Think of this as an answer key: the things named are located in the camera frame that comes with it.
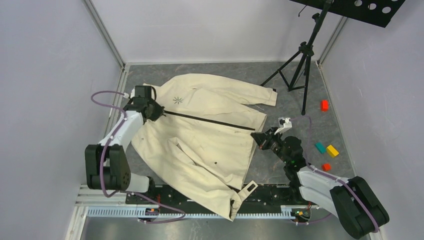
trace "logo on jacket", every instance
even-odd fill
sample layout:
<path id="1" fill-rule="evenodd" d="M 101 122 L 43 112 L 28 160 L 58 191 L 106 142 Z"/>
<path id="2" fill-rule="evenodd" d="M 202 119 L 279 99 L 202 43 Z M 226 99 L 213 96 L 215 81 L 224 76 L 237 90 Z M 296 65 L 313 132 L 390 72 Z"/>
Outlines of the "logo on jacket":
<path id="1" fill-rule="evenodd" d="M 173 104 L 180 104 L 180 103 L 182 103 L 183 102 L 183 100 L 184 99 L 182 99 L 182 98 L 180 98 L 180 97 L 174 97 L 173 98 L 173 101 L 174 101 L 174 103 Z"/>

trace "gray floor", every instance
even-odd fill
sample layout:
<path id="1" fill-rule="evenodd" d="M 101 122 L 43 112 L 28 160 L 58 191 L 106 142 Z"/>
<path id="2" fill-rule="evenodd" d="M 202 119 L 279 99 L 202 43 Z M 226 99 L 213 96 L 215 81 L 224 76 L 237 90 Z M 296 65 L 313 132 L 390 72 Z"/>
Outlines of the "gray floor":
<path id="1" fill-rule="evenodd" d="M 260 84 L 282 64 L 282 62 L 243 62 L 133 65 L 129 69 L 125 92 L 129 93 L 135 85 L 142 85 L 143 83 L 161 86 L 174 76 L 188 73 L 214 74 L 252 84 Z M 297 62 L 292 62 L 283 70 L 284 75 L 287 78 L 291 78 L 296 67 Z M 303 85 L 304 82 L 305 80 L 302 76 L 297 85 Z M 288 92 L 286 85 L 279 75 L 275 76 L 266 87 L 277 89 L 278 98 L 276 106 L 262 104 L 251 106 L 268 114 L 264 130 L 270 127 L 277 127 L 277 119 L 279 117 L 295 118 L 301 115 L 303 89 Z M 317 167 L 324 163 L 330 163 L 332 166 L 330 173 L 341 177 L 353 177 L 354 173 L 335 114 L 331 108 L 331 103 L 329 111 L 321 112 L 321 100 L 329 100 L 331 102 L 318 67 L 312 64 L 306 105 L 306 114 L 312 118 L 313 125 L 308 151 L 309 160 Z M 305 150 L 308 126 L 308 121 L 302 119 L 294 123 L 293 128 L 286 132 L 283 137 L 292 135 L 301 139 L 302 147 Z M 319 153 L 314 146 L 317 142 L 321 142 L 325 147 L 333 145 L 340 154 L 335 158 L 331 158 L 327 153 Z M 157 184 L 164 183 L 149 169 L 131 145 L 128 146 L 126 155 L 132 172 L 144 176 L 152 176 Z M 245 181 L 250 182 L 254 180 L 258 184 L 287 184 L 289 180 L 284 175 L 283 166 L 283 162 L 278 160 L 271 151 L 257 149 L 253 155 Z"/>

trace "yellow block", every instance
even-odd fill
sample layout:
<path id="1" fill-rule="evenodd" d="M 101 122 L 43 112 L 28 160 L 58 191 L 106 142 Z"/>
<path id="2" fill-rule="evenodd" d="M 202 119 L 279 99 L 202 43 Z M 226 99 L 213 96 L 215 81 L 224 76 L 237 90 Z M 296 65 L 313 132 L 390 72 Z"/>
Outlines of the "yellow block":
<path id="1" fill-rule="evenodd" d="M 339 152 L 332 145 L 329 145 L 326 149 L 327 153 L 330 154 L 332 158 L 339 155 Z"/>

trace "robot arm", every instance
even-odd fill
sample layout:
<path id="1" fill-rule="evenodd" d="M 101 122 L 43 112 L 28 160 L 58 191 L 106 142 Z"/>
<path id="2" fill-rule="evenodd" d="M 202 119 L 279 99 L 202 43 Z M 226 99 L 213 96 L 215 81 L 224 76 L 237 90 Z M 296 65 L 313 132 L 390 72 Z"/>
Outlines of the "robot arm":
<path id="1" fill-rule="evenodd" d="M 280 128 L 272 127 L 251 136 L 259 149 L 271 150 L 285 163 L 291 199 L 318 204 L 338 217 L 343 228 L 355 239 L 389 222 L 388 213 L 363 178 L 339 177 L 308 163 L 303 157 L 300 139 L 294 136 L 281 139 L 281 133 L 292 126 L 290 118 L 278 120 Z"/>
<path id="2" fill-rule="evenodd" d="M 135 86 L 134 93 L 131 94 L 133 97 L 124 107 L 126 115 L 121 114 L 118 123 L 98 144 L 88 145 L 85 149 L 85 171 L 90 189 L 101 189 L 100 162 L 104 148 L 105 158 L 109 159 L 110 163 L 109 166 L 103 167 L 104 185 L 107 190 L 145 193 L 149 186 L 153 185 L 151 178 L 130 171 L 125 155 L 134 134 L 143 127 L 147 119 L 156 121 L 164 114 L 164 107 L 152 98 L 152 92 L 156 92 L 152 86 Z"/>

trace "white wall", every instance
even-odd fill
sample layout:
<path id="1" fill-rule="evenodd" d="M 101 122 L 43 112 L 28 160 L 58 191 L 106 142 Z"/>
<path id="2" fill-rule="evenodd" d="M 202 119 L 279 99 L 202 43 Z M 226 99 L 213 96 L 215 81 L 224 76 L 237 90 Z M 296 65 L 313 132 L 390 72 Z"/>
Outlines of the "white wall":
<path id="1" fill-rule="evenodd" d="M 1 1 L 1 240 L 64 237 L 119 74 L 82 1 Z"/>
<path id="2" fill-rule="evenodd" d="M 321 10 L 289 0 L 93 0 L 125 62 L 288 60 Z M 340 17 L 329 13 L 318 59 Z"/>
<path id="3" fill-rule="evenodd" d="M 348 20 L 323 73 L 359 176 L 390 215 L 387 240 L 423 239 L 424 1 L 386 28 Z"/>

